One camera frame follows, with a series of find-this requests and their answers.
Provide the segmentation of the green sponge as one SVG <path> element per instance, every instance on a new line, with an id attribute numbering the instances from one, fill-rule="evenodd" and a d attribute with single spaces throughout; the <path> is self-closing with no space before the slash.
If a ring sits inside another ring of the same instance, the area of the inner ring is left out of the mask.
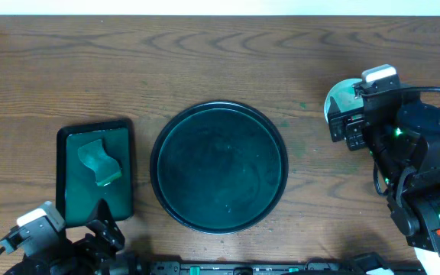
<path id="1" fill-rule="evenodd" d="M 119 162 L 106 153 L 102 139 L 84 144 L 77 153 L 81 163 L 95 174 L 97 186 L 107 186 L 122 177 Z"/>

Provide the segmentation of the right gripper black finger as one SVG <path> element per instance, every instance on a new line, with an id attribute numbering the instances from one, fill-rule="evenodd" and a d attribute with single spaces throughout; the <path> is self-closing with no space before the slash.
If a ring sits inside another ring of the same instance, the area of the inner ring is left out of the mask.
<path id="1" fill-rule="evenodd" d="M 328 111 L 328 128 L 333 142 L 345 140 L 346 128 L 364 126 L 364 108 L 355 108 L 350 111 L 340 112 L 334 99 Z"/>
<path id="2" fill-rule="evenodd" d="M 349 150 L 360 150 L 367 146 L 359 126 L 346 128 L 345 140 Z"/>

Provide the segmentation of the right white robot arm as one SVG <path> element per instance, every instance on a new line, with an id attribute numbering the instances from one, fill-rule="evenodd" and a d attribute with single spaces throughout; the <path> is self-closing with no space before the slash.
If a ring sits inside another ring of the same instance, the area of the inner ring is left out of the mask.
<path id="1" fill-rule="evenodd" d="M 440 87 L 346 79 L 329 91 L 324 114 L 334 142 L 370 151 L 391 219 L 425 271 L 440 274 L 440 108 L 422 102 L 421 92 Z"/>

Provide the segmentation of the mint plate front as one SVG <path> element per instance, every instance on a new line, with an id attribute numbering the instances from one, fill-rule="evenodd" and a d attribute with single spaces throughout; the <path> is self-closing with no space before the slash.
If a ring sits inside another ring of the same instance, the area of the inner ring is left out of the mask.
<path id="1" fill-rule="evenodd" d="M 355 108 L 364 106 L 362 99 L 356 99 L 353 85 L 360 83 L 362 79 L 352 78 L 345 79 L 334 85 L 325 99 L 324 115 L 325 120 L 328 122 L 328 111 L 331 107 L 331 99 L 335 100 L 340 112 L 350 111 Z"/>

